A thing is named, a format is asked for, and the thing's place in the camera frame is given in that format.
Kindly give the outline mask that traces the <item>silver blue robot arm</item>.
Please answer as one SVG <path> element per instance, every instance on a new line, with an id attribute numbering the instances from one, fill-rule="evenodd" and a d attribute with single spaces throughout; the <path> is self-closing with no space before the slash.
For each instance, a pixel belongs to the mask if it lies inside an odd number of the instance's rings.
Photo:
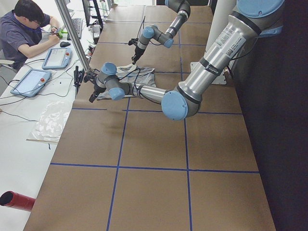
<path id="1" fill-rule="evenodd" d="M 158 103 L 166 117 L 182 120 L 195 115 L 202 95 L 222 73 L 238 51 L 251 39 L 270 37 L 282 30 L 282 0 L 239 0 L 228 16 L 228 23 L 201 57 L 189 76 L 173 90 L 164 90 L 137 83 L 121 82 L 113 63 L 104 63 L 94 78 L 94 91 L 89 101 L 108 92 L 112 100 L 133 96 Z"/>
<path id="2" fill-rule="evenodd" d="M 152 39 L 159 45 L 170 48 L 179 29 L 189 19 L 191 8 L 187 0 L 166 0 L 165 5 L 176 12 L 177 16 L 165 32 L 162 32 L 156 25 L 146 26 L 139 37 L 132 38 L 128 42 L 129 46 L 135 45 L 135 53 L 131 58 L 132 64 L 136 64 L 141 58 Z"/>

